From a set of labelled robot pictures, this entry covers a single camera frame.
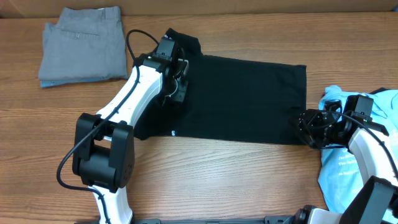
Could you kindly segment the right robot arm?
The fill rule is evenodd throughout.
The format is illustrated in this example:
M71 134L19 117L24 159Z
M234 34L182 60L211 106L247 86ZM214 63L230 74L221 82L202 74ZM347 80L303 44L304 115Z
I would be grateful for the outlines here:
M386 211L397 216L397 161L385 126L371 119L373 99L349 96L346 104L309 109L290 118L300 139L321 151L347 148L354 155L363 187L343 213L306 205L286 223L383 223Z

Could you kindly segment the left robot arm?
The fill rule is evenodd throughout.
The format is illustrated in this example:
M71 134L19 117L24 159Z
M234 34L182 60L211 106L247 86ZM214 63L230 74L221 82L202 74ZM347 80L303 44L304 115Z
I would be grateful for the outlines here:
M135 162L134 127L151 100L182 103L189 66L184 50L172 39L160 40L142 55L126 84L96 114L76 122L72 171L96 196L100 223L132 223L126 185Z

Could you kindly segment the black t-shirt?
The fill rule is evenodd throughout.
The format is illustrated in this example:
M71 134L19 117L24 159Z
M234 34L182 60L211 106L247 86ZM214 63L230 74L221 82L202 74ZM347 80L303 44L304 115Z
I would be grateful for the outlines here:
M134 135L301 144L289 120L306 110L304 65L204 55L196 37L169 29L189 62L183 103L154 98Z

